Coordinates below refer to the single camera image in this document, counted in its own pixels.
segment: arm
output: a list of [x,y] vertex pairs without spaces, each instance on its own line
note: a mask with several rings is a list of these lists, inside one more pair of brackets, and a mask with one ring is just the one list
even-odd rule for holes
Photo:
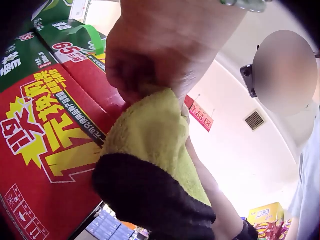
[[107,79],[132,103],[139,100],[137,81],[148,76],[182,105],[245,14],[218,0],[121,0],[107,37]]
[[300,161],[299,161],[299,181],[298,181],[296,192],[294,193],[291,204],[289,206],[289,212],[292,215],[292,221],[291,221],[287,236],[285,237],[286,240],[296,240],[298,235],[299,216],[300,216],[300,210],[301,210],[301,202],[303,198],[302,179],[301,179],[302,162],[303,162],[303,154],[301,153]]
[[201,184],[209,198],[212,209],[216,214],[216,221],[212,229],[218,240],[230,240],[236,237],[243,228],[243,222],[231,202],[218,188],[218,184],[209,170],[199,160],[190,137],[186,141],[186,148],[196,167]]
[[298,234],[299,218],[293,217],[285,240],[296,240]]

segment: light blue shirt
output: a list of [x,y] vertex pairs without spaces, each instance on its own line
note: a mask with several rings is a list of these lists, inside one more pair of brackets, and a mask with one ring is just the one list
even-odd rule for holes
[[320,212],[320,107],[312,134],[299,162],[299,182],[289,207],[293,217],[299,218],[297,240],[306,240],[319,224]]

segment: white ceiling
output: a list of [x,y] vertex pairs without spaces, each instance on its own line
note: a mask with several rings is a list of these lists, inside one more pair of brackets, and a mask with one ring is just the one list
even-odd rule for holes
[[[87,24],[108,34],[121,10],[118,3],[92,1]],[[288,29],[305,31],[276,2],[265,13],[248,13],[219,52],[204,77],[189,93],[214,120],[210,132],[190,120],[190,136],[201,161],[216,178],[238,213],[279,201],[288,207],[297,180],[295,159],[311,133],[315,104],[303,112],[280,118],[252,99],[239,74],[252,63],[256,45],[270,33]],[[258,109],[266,123],[256,131],[244,122]]]
[[[298,33],[316,51],[313,41],[295,17],[278,1],[273,1],[267,3],[264,13],[246,14],[237,30],[218,53],[216,60],[244,85],[239,72],[240,67],[252,63],[257,45],[272,32],[282,29]],[[311,134],[316,109],[317,105],[311,102],[307,109],[294,116],[280,117],[264,108],[296,160]]]

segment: ceiling vent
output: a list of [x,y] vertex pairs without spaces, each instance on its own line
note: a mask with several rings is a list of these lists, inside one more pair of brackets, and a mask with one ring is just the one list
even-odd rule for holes
[[263,120],[261,115],[258,113],[258,111],[255,110],[247,118],[245,118],[245,122],[249,125],[252,131],[254,131],[258,127],[260,127],[262,124],[264,124],[265,121]]

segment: black glove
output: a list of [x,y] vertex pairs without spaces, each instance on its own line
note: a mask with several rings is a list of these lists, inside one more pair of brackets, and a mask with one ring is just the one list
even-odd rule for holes
[[243,220],[242,231],[233,240],[257,240],[257,238],[257,230],[250,223],[248,223],[247,220]]

